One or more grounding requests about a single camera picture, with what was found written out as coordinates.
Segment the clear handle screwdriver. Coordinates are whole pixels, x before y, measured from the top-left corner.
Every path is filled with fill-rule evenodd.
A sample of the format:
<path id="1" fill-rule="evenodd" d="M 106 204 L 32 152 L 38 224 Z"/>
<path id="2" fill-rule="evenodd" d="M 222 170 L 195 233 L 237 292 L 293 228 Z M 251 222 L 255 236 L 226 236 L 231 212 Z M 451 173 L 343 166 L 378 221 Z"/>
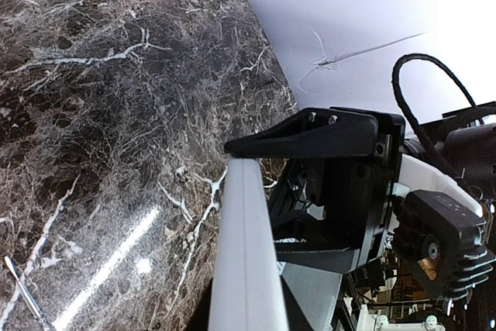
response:
<path id="1" fill-rule="evenodd" d="M 4 257 L 5 263 L 7 265 L 7 268 L 9 269 L 10 273 L 15 279 L 16 284 L 19 286 L 19 290 L 21 293 L 21 296 L 26 303 L 28 309 L 31 311 L 33 314 L 34 319 L 38 322 L 40 325 L 40 328 L 42 331 L 56 331 L 55 327 L 50 323 L 46 315 L 43 313 L 41 308 L 38 306 L 36 301 L 34 300 L 33 296 L 29 292 L 29 289 L 24 285 L 22 280 L 20 279 L 20 276 L 16 272 L 16 266 L 12 259 L 8 256 Z"/>

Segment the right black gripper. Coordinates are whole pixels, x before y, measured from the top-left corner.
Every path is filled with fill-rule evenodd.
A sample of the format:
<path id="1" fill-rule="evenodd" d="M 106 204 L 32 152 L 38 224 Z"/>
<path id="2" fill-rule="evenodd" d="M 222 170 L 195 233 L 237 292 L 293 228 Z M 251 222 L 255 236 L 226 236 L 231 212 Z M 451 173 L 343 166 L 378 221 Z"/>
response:
<path id="1" fill-rule="evenodd" d="M 290 158 L 270 220 L 291 330 L 335 330 L 344 279 L 380 256 L 404 134 L 399 115 L 310 108 L 224 144 L 234 157 Z"/>

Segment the white remote control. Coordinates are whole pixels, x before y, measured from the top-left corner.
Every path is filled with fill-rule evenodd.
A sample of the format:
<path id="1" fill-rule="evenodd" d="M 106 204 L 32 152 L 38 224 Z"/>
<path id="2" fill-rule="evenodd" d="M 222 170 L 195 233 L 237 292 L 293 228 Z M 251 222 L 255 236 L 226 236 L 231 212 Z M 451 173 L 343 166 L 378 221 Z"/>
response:
<path id="1" fill-rule="evenodd" d="M 209 310 L 210 330 L 287 330 L 260 165 L 228 161 Z"/>

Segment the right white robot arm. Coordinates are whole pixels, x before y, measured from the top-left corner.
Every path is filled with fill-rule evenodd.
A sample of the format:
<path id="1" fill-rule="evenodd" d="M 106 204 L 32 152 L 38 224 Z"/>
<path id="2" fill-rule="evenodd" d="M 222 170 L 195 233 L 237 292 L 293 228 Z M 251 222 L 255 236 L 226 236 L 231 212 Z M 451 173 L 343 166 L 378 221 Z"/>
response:
<path id="1" fill-rule="evenodd" d="M 349 274 L 385 238 L 436 298 L 460 300 L 486 281 L 482 206 L 450 176 L 404 151 L 402 117 L 304 109 L 229 141 L 208 327 L 287 330 L 277 262 Z"/>

